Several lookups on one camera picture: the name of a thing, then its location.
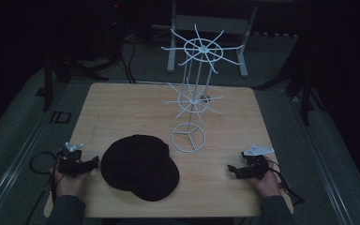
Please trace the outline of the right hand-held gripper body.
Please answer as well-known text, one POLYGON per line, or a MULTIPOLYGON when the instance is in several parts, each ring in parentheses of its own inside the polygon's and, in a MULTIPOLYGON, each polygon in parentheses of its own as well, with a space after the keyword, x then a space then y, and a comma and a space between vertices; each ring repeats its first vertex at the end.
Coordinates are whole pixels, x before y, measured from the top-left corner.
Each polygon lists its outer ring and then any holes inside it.
POLYGON ((275 150, 272 147, 263 147, 252 144, 248 150, 241 153, 246 160, 247 166, 243 168, 244 178, 256 178, 262 180, 268 171, 268 160, 265 158, 268 154, 273 154, 275 150))

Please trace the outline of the person's left hand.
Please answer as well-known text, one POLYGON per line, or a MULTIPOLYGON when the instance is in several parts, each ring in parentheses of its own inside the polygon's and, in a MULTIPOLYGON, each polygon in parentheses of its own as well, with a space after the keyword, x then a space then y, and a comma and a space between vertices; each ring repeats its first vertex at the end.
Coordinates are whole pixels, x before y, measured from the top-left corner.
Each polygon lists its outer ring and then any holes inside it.
POLYGON ((69 177, 58 170, 55 170, 54 193, 57 197, 70 195, 80 197, 83 193, 83 186, 89 173, 82 173, 77 177, 69 177))

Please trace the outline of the black cap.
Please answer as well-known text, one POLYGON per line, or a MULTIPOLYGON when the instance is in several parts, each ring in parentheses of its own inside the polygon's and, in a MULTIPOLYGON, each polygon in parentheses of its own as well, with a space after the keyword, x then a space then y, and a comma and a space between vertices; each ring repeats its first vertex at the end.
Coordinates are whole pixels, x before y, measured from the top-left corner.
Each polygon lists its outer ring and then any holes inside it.
POLYGON ((180 180, 169 145, 149 135, 132 135, 114 142, 104 153, 101 175, 112 188, 157 202, 173 193, 180 180))

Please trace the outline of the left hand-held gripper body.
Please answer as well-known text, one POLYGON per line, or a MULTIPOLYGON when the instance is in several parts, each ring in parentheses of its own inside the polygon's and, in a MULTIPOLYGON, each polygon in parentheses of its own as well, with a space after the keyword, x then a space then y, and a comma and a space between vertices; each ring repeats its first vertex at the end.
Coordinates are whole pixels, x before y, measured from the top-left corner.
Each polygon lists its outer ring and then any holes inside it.
POLYGON ((75 178, 82 173, 88 173, 87 165, 81 161, 82 144, 65 143, 65 147, 58 152, 58 171, 75 178))

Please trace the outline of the black tripod stand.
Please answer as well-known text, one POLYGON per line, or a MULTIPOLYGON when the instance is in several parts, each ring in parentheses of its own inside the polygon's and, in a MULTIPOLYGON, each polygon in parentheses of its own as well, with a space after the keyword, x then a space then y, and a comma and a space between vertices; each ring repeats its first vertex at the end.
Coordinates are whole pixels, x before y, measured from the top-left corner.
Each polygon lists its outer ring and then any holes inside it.
POLYGON ((315 98, 311 91, 313 82, 313 69, 315 64, 310 60, 287 60, 273 80, 253 87, 253 90, 263 91, 285 80, 290 80, 285 88, 285 94, 290 98, 296 98, 302 92, 300 116, 306 126, 309 125, 308 111, 310 109, 310 98, 315 98))
POLYGON ((44 97, 44 112, 48 111, 53 103, 53 76, 56 76, 61 83, 68 83, 71 80, 69 68, 75 68, 82 75, 94 80, 107 81, 107 78, 97 75, 91 68, 82 65, 63 52, 48 52, 44 60, 44 87, 40 89, 44 97))

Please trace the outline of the person's right hand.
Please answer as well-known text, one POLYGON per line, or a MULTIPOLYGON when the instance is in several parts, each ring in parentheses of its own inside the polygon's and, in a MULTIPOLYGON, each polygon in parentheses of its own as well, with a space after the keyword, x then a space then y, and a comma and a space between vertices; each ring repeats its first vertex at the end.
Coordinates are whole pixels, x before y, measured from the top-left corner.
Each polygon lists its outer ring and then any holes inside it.
POLYGON ((251 178, 250 183, 257 189, 263 198, 280 196, 280 188, 278 184, 278 179, 273 173, 273 163, 268 162, 269 170, 265 173, 264 178, 259 180, 256 178, 251 178))

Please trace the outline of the grey metal frame stand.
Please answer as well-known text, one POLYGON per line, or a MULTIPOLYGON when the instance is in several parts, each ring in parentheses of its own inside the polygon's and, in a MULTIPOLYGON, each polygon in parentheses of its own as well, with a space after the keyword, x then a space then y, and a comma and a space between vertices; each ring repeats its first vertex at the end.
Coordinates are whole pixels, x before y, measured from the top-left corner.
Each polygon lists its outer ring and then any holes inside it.
POLYGON ((235 53, 240 76, 242 78, 246 78, 248 76, 248 69, 244 51, 248 43, 248 38, 251 34, 251 28, 257 11, 257 6, 251 7, 249 13, 247 14, 247 19, 181 14, 178 12, 177 0, 172 0, 171 29, 174 32, 178 30, 191 31, 194 29, 194 24, 197 24, 197 28, 203 32, 218 33, 221 30, 224 30, 227 34, 241 35, 243 37, 243 42, 241 47, 235 49, 235 53))

